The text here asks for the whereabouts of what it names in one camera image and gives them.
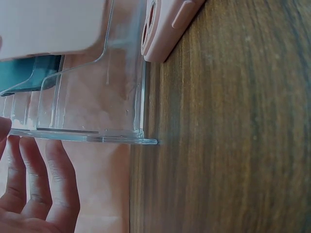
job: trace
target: wood grain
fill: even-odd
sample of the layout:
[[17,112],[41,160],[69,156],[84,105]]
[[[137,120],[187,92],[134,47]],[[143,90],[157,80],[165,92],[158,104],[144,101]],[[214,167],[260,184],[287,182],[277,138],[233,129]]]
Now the wood grain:
[[149,87],[131,232],[311,232],[310,0],[207,1]]

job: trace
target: pink phone case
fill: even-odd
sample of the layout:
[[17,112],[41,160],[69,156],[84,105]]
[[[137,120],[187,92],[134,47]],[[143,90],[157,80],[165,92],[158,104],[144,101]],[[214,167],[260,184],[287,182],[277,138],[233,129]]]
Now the pink phone case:
[[205,0],[148,0],[141,40],[147,62],[165,62]]

